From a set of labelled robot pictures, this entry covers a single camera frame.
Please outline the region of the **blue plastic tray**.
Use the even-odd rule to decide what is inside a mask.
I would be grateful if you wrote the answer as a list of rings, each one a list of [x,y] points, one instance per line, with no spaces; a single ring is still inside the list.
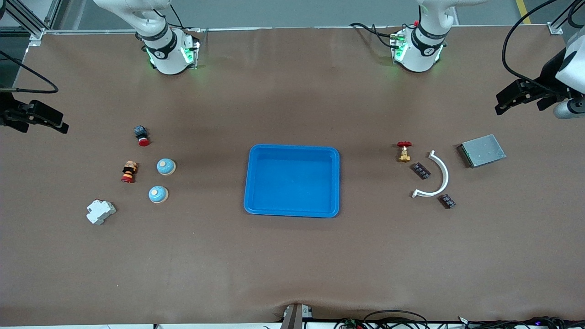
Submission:
[[[334,218],[340,154],[326,146],[256,144],[247,162],[243,208],[254,215]]]

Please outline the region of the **grey metal module box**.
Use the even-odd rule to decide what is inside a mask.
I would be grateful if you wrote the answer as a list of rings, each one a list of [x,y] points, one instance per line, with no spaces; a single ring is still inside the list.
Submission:
[[[493,134],[463,142],[459,144],[458,150],[467,167],[471,168],[485,166],[506,158],[505,152]]]

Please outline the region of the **red button with orange body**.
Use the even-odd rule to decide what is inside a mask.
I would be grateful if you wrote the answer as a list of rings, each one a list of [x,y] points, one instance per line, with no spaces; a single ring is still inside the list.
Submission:
[[[127,161],[122,170],[121,181],[125,183],[134,183],[134,176],[138,170],[138,163],[134,161]]]

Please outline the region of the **white circuit breaker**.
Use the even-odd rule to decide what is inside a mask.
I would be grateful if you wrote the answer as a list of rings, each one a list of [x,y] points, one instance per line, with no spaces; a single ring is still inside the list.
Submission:
[[[99,199],[94,200],[86,210],[88,211],[86,218],[94,225],[101,225],[106,218],[117,212],[111,202]]]

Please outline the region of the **white curved plastic clip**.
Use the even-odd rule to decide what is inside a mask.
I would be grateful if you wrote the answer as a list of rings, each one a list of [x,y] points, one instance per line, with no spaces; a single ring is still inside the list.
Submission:
[[[443,192],[445,190],[445,188],[447,187],[447,185],[449,183],[449,179],[450,179],[449,171],[448,171],[447,165],[443,162],[443,160],[436,155],[434,150],[430,151],[428,158],[430,158],[433,162],[435,162],[437,164],[437,166],[439,167],[439,169],[441,170],[441,178],[442,178],[441,187],[439,187],[439,189],[437,189],[437,191],[434,191],[434,192],[426,192],[426,191],[416,189],[413,191],[413,193],[411,195],[412,198],[416,198],[418,196],[424,196],[424,197],[438,196],[441,192]]]

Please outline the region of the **brown table mat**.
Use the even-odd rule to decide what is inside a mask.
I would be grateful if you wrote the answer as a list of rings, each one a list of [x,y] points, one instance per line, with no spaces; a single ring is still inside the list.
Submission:
[[[0,326],[234,327],[292,303],[332,318],[585,319],[585,118],[534,104],[495,114],[512,81],[507,32],[455,28],[424,74],[351,28],[210,32],[199,67],[176,76],[130,34],[45,36],[25,62],[59,86],[36,98],[70,128],[0,128]],[[459,144],[489,134],[506,158],[467,167]],[[256,144],[337,149],[338,215],[249,214]],[[449,183],[412,198],[441,187],[431,150]],[[158,173],[163,158],[173,174]],[[86,218],[96,199],[117,209],[101,225]]]

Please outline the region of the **aluminium frame post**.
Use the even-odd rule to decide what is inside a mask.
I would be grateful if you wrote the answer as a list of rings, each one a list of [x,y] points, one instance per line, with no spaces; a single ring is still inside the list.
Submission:
[[[0,36],[37,42],[53,28],[63,0],[0,0]]]
[[[571,0],[570,4],[553,21],[548,21],[550,33],[562,35],[564,26],[577,30],[585,27],[585,22],[581,23],[574,18],[581,8],[585,8],[585,0]]]

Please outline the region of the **metal table clamp bracket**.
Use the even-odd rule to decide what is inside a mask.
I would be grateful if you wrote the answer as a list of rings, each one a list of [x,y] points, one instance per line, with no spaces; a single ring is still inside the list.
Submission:
[[[283,312],[280,329],[307,329],[307,320],[313,319],[313,308],[305,304],[290,304]]]

